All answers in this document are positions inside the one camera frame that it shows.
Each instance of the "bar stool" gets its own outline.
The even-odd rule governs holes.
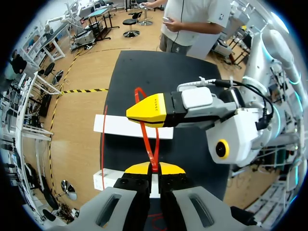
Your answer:
[[[133,38],[140,34],[140,31],[133,30],[132,25],[135,25],[138,23],[142,12],[134,13],[131,19],[126,19],[123,21],[123,25],[129,25],[129,31],[126,31],[123,36],[126,38]]]
[[[152,21],[148,21],[147,18],[147,13],[148,13],[148,8],[146,6],[143,7],[144,8],[144,21],[143,22],[139,22],[139,25],[141,26],[150,26],[153,24]]]

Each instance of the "white box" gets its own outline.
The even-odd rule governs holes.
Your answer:
[[[123,171],[112,170],[104,168],[104,185],[105,188],[113,187],[117,179],[123,176]],[[102,180],[102,171],[99,170],[93,175],[94,188],[100,191],[103,191],[103,180]],[[152,187],[150,198],[160,198],[158,193],[158,175],[152,174]]]
[[[94,131],[103,132],[104,115],[96,115],[94,121]],[[156,139],[155,128],[145,127],[148,138]],[[119,136],[131,136],[142,138],[142,131],[140,124],[129,121],[127,117],[106,115],[105,133]],[[173,128],[159,128],[160,140],[173,139]]]

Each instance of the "chair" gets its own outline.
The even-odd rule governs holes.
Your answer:
[[[129,25],[129,31],[123,34],[126,38],[133,38],[140,34],[140,31],[133,30],[132,25],[135,25],[139,22],[142,12],[134,13],[131,19],[126,19],[123,21],[123,25]]]

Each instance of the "black table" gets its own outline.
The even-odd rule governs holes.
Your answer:
[[[126,110],[135,104],[136,87],[141,87],[147,95],[176,91],[179,84],[198,81],[199,76],[220,79],[217,66],[206,61],[174,53],[122,51],[106,98],[107,114],[125,116]],[[209,88],[214,94],[222,91],[216,87]],[[154,150],[155,139],[150,143]],[[105,168],[124,171],[131,165],[146,161],[149,158],[143,139],[105,135]],[[160,140],[159,161],[183,168],[197,186],[203,186],[223,200],[230,166],[213,162],[204,130],[174,128],[172,140]],[[159,213],[157,204],[158,199],[151,199],[149,214]]]
[[[88,21],[89,21],[89,27],[91,28],[91,30],[93,31],[93,34],[95,36],[95,41],[102,41],[104,39],[111,39],[110,37],[106,37],[109,32],[111,31],[112,28],[120,28],[119,26],[112,26],[112,22],[111,22],[111,15],[110,15],[110,11],[116,7],[118,4],[114,4],[108,8],[106,8],[106,10],[104,12],[102,12],[99,15],[95,15],[95,16],[91,16],[91,14],[89,14],[88,16]],[[105,22],[105,27],[103,27],[102,29],[99,27],[99,23],[97,23],[97,18],[102,16],[102,19]],[[110,22],[110,27],[107,26],[107,22],[106,22],[106,18],[109,18],[109,22]]]

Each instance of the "white wall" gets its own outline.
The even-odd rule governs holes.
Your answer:
[[[47,4],[37,12],[36,17],[25,29],[21,35],[19,41],[16,44],[16,48],[21,47],[29,37],[30,33],[34,31],[34,27],[37,26],[38,30],[44,29],[44,25],[48,19],[55,18],[64,14],[67,10],[65,3],[72,4],[73,0],[49,0]],[[55,31],[61,25],[60,22],[52,22],[51,27]]]

